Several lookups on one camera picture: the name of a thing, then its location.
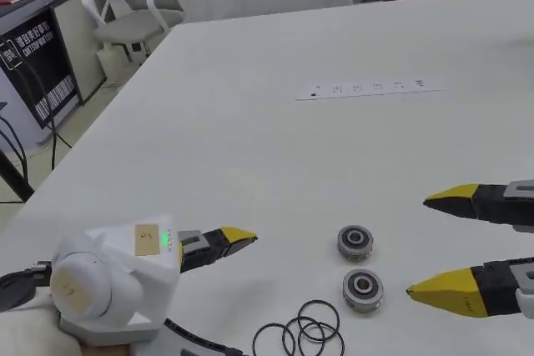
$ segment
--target ball bearing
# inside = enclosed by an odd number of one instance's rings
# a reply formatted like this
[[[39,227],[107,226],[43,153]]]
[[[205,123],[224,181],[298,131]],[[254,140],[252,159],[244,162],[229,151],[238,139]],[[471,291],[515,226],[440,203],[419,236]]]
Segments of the ball bearing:
[[[366,228],[350,225],[338,233],[337,248],[345,258],[359,262],[370,256],[373,250],[373,236]]]
[[[370,270],[352,270],[343,279],[343,298],[347,304],[360,313],[377,310],[384,296],[384,285]]]

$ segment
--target white table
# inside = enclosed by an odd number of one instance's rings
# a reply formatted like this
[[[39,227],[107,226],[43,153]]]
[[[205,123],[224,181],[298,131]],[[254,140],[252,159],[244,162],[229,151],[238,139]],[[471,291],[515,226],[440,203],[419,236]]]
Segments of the white table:
[[[248,352],[260,325],[322,298],[340,310],[348,355],[530,355],[534,322],[458,317],[405,289],[534,254],[534,235],[421,205],[456,184],[534,176],[532,4],[417,0],[177,27],[0,236],[0,269],[49,258],[64,234],[170,212],[180,229],[260,238],[182,277],[169,316],[206,338]],[[446,91],[295,101],[312,83],[419,74]],[[375,235],[363,265],[385,284],[369,318],[340,296],[353,265],[336,235],[352,223]],[[259,354],[282,354],[278,338],[265,333]]]

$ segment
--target barcode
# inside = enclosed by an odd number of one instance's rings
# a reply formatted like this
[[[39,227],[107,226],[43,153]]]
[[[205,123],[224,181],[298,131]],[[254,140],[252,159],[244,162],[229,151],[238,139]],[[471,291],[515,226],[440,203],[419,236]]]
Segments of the barcode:
[[[50,102],[50,108],[52,108],[52,112],[61,104],[65,98],[72,93],[74,90],[74,81],[73,78],[68,75],[65,77],[58,85],[54,87],[49,93],[48,93],[48,101]],[[39,103],[37,103],[37,106],[35,106],[35,109],[37,110],[37,113],[39,117],[44,121],[49,116],[49,110],[48,105],[45,98],[42,98]]]

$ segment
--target black banner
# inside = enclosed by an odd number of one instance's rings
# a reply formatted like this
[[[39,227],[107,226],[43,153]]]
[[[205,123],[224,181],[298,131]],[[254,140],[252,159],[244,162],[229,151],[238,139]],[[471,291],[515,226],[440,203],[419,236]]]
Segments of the black banner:
[[[44,86],[53,116],[75,96],[73,76],[50,10],[3,34],[0,58],[2,70],[41,128],[50,121],[50,112],[28,64]]]

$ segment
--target power strip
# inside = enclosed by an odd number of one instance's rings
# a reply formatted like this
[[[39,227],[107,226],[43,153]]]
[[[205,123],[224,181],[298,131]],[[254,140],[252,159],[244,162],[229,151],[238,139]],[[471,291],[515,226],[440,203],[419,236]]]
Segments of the power strip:
[[[297,100],[355,98],[359,96],[392,95],[398,93],[434,92],[441,89],[423,78],[368,83],[314,85],[297,94]]]

